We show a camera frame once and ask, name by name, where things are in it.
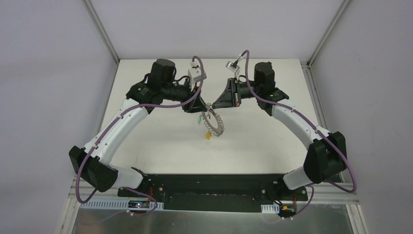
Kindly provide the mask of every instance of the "gray wall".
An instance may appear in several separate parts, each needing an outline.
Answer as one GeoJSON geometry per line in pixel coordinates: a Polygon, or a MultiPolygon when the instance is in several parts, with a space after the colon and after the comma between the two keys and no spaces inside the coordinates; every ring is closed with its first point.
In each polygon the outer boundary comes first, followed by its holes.
{"type": "Polygon", "coordinates": [[[83,4],[0,3],[0,233],[54,233],[115,72],[83,4]]]}
{"type": "Polygon", "coordinates": [[[313,76],[344,133],[370,233],[413,233],[413,1],[355,0],[313,76]]]}
{"type": "Polygon", "coordinates": [[[92,0],[122,59],[309,60],[342,0],[92,0]]]}

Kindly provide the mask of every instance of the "metal sheet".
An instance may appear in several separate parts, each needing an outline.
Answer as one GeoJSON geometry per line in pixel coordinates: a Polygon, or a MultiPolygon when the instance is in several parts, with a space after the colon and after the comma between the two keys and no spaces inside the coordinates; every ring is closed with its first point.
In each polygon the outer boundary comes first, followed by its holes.
{"type": "Polygon", "coordinates": [[[93,226],[113,210],[79,209],[73,234],[259,234],[306,233],[352,234],[345,205],[313,204],[293,220],[281,220],[275,214],[162,211],[148,216],[131,217],[124,212],[93,226]]]}

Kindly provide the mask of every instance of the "white panel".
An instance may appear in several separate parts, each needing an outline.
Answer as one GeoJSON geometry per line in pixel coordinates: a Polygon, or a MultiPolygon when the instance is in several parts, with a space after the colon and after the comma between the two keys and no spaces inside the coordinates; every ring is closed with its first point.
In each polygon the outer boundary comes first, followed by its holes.
{"type": "Polygon", "coordinates": [[[314,65],[370,233],[413,233],[413,1],[355,0],[314,65]],[[397,205],[383,210],[386,202],[397,205]]]}
{"type": "Polygon", "coordinates": [[[0,32],[0,233],[54,233],[115,65],[79,0],[1,1],[0,32]]]}
{"type": "Polygon", "coordinates": [[[341,0],[93,0],[122,59],[309,60],[341,0]]]}
{"type": "MultiPolygon", "coordinates": [[[[155,60],[121,60],[104,123],[119,108],[126,92],[142,80],[155,60]]],[[[189,59],[173,59],[177,77],[187,74],[189,59]]],[[[225,68],[227,59],[203,59],[208,78],[202,87],[205,102],[214,102],[224,91],[233,73],[225,68]]],[[[254,65],[268,59],[251,59],[254,65]]],[[[298,59],[271,59],[277,86],[297,108],[316,120],[308,88],[298,59]]],[[[164,105],[176,104],[167,101],[164,105]]],[[[300,140],[278,120],[261,110],[254,98],[242,100],[239,108],[217,109],[225,131],[220,137],[205,138],[206,127],[197,123],[198,114],[182,108],[155,108],[120,145],[112,164],[136,167],[145,173],[253,174],[287,173],[303,165],[307,150],[300,140]]]]}

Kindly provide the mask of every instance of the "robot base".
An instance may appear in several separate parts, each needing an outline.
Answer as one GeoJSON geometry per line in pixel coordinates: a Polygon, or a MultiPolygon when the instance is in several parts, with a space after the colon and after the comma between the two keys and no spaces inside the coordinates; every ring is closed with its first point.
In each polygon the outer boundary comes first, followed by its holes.
{"type": "MultiPolygon", "coordinates": [[[[144,175],[136,189],[150,194],[164,203],[165,210],[218,211],[260,213],[261,205],[273,204],[273,200],[307,201],[304,187],[286,197],[277,197],[277,180],[284,174],[260,175],[144,175]]],[[[118,190],[120,197],[137,197],[125,189],[118,190]]]]}

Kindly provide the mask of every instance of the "yellow tag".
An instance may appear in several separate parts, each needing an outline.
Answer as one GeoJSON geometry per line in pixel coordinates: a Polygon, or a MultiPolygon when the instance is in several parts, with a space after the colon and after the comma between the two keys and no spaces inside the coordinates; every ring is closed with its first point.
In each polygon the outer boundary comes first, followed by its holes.
{"type": "Polygon", "coordinates": [[[209,140],[209,138],[211,138],[211,136],[212,136],[212,134],[208,132],[208,133],[205,135],[205,138],[209,140]]]}

